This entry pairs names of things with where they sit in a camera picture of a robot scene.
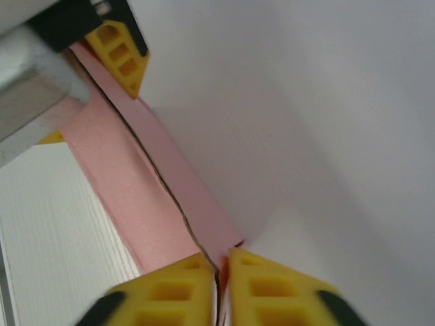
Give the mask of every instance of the white wall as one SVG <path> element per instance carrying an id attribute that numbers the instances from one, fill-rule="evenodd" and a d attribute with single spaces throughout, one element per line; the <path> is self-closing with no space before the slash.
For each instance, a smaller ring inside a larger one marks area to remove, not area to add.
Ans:
<path id="1" fill-rule="evenodd" d="M 433 325 L 435 2 L 131 2 L 141 94 L 246 237 L 287 211 L 373 325 Z"/>

